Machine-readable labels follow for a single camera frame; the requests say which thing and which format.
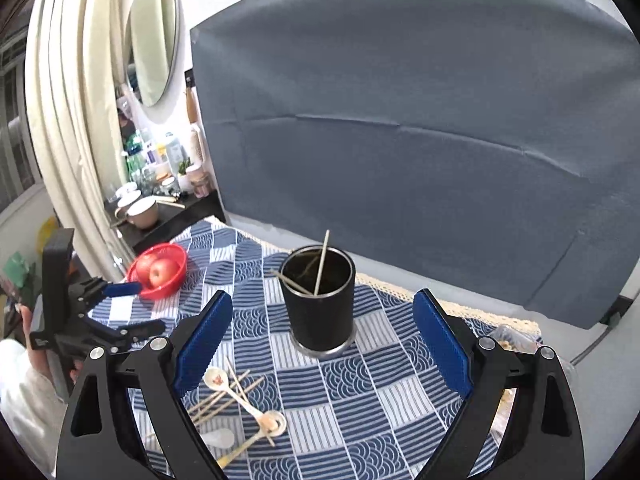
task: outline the human hand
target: human hand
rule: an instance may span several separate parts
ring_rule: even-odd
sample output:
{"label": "human hand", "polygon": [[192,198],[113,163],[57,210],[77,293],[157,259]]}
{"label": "human hand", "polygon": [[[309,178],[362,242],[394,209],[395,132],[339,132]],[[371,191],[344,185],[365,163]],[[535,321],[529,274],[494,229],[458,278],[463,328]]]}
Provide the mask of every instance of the human hand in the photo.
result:
{"label": "human hand", "polygon": [[[44,375],[51,383],[53,379],[51,377],[51,370],[49,369],[49,362],[47,361],[47,352],[44,350],[34,350],[31,348],[31,339],[29,334],[31,333],[31,321],[33,320],[33,312],[29,307],[19,305],[20,315],[22,316],[22,332],[24,333],[25,345],[27,347],[27,354],[29,355],[29,362],[31,367],[38,373]],[[69,375],[71,380],[75,383],[78,380],[78,374],[82,370],[83,362],[74,359],[75,370],[71,370]]]}

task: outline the black cup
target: black cup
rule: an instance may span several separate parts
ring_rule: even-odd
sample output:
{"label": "black cup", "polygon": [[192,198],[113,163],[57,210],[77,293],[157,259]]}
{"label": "black cup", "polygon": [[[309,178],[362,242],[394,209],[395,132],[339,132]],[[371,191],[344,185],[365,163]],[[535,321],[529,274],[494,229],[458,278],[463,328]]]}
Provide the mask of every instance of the black cup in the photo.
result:
{"label": "black cup", "polygon": [[[280,272],[313,293],[322,246],[293,251],[280,266]],[[339,354],[355,337],[353,289],[356,267],[349,255],[328,247],[317,296],[309,296],[280,280],[291,339],[303,354],[323,357]]]}

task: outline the window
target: window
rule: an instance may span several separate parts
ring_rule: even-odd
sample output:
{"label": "window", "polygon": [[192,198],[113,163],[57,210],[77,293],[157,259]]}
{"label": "window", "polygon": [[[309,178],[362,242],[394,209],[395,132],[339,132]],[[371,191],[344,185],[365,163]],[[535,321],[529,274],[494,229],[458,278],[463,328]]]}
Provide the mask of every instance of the window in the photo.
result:
{"label": "window", "polygon": [[41,182],[24,97],[27,29],[0,44],[0,214]]}

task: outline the metal screw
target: metal screw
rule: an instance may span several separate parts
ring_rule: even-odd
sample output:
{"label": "metal screw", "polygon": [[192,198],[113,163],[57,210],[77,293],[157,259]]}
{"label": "metal screw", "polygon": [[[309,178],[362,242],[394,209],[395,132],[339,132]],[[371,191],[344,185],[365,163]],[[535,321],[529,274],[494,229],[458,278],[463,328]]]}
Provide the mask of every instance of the metal screw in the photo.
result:
{"label": "metal screw", "polygon": [[166,346],[166,339],[164,337],[156,337],[149,346],[151,346],[152,350],[162,350]]}
{"label": "metal screw", "polygon": [[551,359],[556,357],[556,353],[554,352],[554,350],[552,348],[549,348],[548,346],[543,346],[540,349],[540,355],[542,355],[542,357],[545,359],[549,359],[550,361]]}
{"label": "metal screw", "polygon": [[490,337],[481,337],[478,340],[478,345],[484,350],[493,350],[495,348],[495,341]]}
{"label": "metal screw", "polygon": [[104,355],[104,348],[102,348],[101,346],[97,346],[93,350],[91,350],[89,357],[91,359],[100,359],[103,355]]}

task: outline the jar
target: jar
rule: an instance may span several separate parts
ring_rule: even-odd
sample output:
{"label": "jar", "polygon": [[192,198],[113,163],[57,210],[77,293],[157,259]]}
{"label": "jar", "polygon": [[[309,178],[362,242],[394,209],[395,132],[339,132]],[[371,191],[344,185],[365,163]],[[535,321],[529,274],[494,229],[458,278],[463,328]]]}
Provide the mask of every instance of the jar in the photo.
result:
{"label": "jar", "polygon": [[213,192],[213,186],[208,174],[193,182],[193,192],[197,198],[204,198]]}
{"label": "jar", "polygon": [[173,196],[175,194],[180,194],[180,188],[178,187],[178,183],[175,181],[174,176],[170,176],[162,181],[160,185],[160,189],[163,194],[167,196]]}
{"label": "jar", "polygon": [[201,164],[193,164],[192,166],[189,166],[187,168],[187,176],[189,177],[189,180],[193,184],[194,182],[201,180],[204,176],[206,176],[206,174],[205,174],[205,171],[202,169]]}

